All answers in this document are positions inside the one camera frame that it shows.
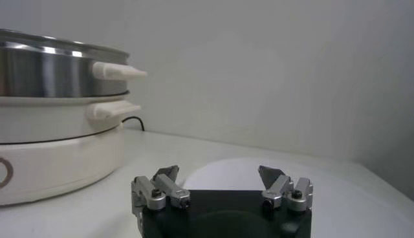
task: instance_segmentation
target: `bolt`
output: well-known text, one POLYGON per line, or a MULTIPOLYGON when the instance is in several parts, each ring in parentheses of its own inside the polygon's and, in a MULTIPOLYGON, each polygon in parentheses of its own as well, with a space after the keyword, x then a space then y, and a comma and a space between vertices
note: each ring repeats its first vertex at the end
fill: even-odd
POLYGON ((185 210, 188 210, 190 208, 191 202, 190 200, 183 200, 180 203, 181 208, 184 208, 185 210))
POLYGON ((264 208, 266 211, 271 211, 271 210, 273 210, 273 209, 274 209, 274 203, 273 203, 273 201, 266 199, 266 200, 263 202, 263 208, 264 208))
POLYGON ((301 199, 302 198, 302 192, 300 190, 294 190, 292 192, 292 198, 293 199, 301 199))
POLYGON ((154 197, 154 198, 159 197, 161 195, 162 195, 162 192, 158 188, 153 189, 153 191, 151 192, 151 197, 154 197))

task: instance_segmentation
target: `black cable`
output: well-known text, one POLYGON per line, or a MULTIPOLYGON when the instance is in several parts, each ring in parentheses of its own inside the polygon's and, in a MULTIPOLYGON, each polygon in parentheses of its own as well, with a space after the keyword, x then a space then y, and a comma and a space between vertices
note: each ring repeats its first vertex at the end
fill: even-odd
POLYGON ((128 121, 128 120, 130 120, 130 119, 137 119, 138 121, 140 121, 140 123, 141 123, 141 129, 142 129, 142 131, 145 131, 145 127, 144 127, 144 123, 143 123, 143 121, 141 120, 141 118, 139 118, 139 117, 137 117, 137 116, 130 116, 130 117, 127 117, 127 118, 125 118, 125 119, 123 119, 123 120, 122 120, 122 123, 124 123, 124 122, 126 122, 126 121, 128 121))

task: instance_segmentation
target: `white tabletop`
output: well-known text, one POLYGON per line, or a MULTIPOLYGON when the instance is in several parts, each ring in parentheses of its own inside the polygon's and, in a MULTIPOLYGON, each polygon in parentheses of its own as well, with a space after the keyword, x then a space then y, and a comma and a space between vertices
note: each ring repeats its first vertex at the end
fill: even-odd
MULTIPOLYGON (((179 136, 143 133, 133 129, 126 129, 125 139, 124 166, 101 181, 59 197, 0 208, 0 237, 140 237, 136 218, 131 213, 130 182, 135 176, 150 177, 158 168, 178 164, 178 181, 184 182, 194 171, 211 162, 243 157, 255 163, 272 159, 283 164, 297 164, 300 165, 300 173, 321 171, 327 177, 334 178, 333 183, 340 181, 338 186, 347 184, 355 190, 363 191, 361 199, 365 203, 349 205, 348 209, 340 211, 346 216, 355 216, 355 219, 342 224, 343 230, 350 231, 347 232, 348 236, 358 237, 361 234, 352 233, 355 228, 381 228, 373 221, 364 222, 363 219, 358 219, 358 213, 366 212, 366 208, 372 207, 369 199, 374 197, 375 204, 381 204, 388 213, 392 212, 389 217, 393 219, 386 221, 395 223, 397 232, 394 237, 414 237, 414 202, 358 164, 179 136)), ((318 194, 315 193, 315 202, 317 199, 318 194)), ((349 201, 344 197, 338 202, 349 201)), ((382 210, 371 212, 377 216, 382 214, 382 210)), ((322 204, 314 208, 315 217, 323 217, 323 214, 322 204)))

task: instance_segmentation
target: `white pot handle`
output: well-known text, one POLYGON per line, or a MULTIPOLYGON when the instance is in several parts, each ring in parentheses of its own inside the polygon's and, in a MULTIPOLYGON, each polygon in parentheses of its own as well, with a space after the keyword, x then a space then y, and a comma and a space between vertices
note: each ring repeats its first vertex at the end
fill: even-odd
POLYGON ((91 120, 105 120, 114 116, 122 116, 141 109, 128 101, 93 103, 86 108, 86 117, 91 120))
POLYGON ((147 76, 147 72, 129 65, 95 62, 92 66, 93 76, 99 80, 136 80, 147 76))

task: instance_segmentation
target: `white backdrop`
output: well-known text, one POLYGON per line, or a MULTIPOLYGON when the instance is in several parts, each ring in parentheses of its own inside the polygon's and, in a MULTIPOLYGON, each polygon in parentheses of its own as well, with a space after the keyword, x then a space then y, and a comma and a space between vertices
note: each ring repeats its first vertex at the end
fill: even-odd
POLYGON ((412 0, 0 0, 0 27, 130 52, 150 131, 381 176, 414 133, 413 22, 412 0))

